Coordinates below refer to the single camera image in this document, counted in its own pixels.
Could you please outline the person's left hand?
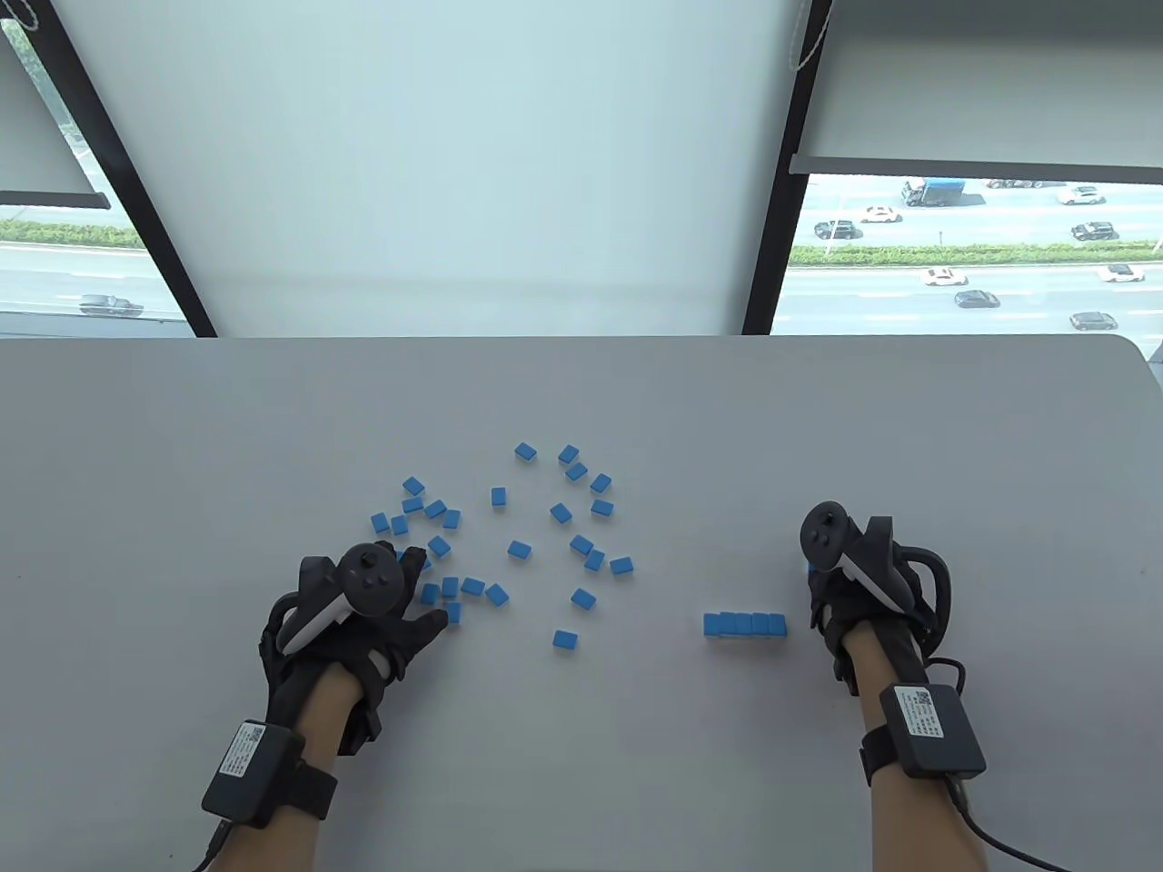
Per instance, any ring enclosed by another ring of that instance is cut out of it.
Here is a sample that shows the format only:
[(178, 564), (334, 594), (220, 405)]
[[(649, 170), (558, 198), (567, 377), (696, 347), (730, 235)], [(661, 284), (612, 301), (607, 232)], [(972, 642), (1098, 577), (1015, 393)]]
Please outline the person's left hand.
[(324, 671), (341, 666), (362, 696), (347, 716), (338, 755), (354, 756), (381, 735), (383, 693), (449, 624), (442, 608), (404, 615), (427, 560), (423, 548), (399, 555), (386, 539), (358, 543), (337, 562), (304, 557), (297, 589), (274, 602), (259, 639), (266, 722), (293, 727)]

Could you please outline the person's right hand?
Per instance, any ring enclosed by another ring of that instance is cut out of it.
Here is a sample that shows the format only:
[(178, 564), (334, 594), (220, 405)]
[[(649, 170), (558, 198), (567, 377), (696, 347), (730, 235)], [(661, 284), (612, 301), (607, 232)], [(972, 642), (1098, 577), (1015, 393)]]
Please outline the person's right hand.
[(859, 695), (844, 639), (868, 623), (897, 677), (926, 684), (951, 612), (946, 560), (932, 550), (898, 544), (890, 516), (859, 526), (834, 500), (811, 508), (799, 543), (809, 564), (809, 626), (832, 653), (836, 680)]

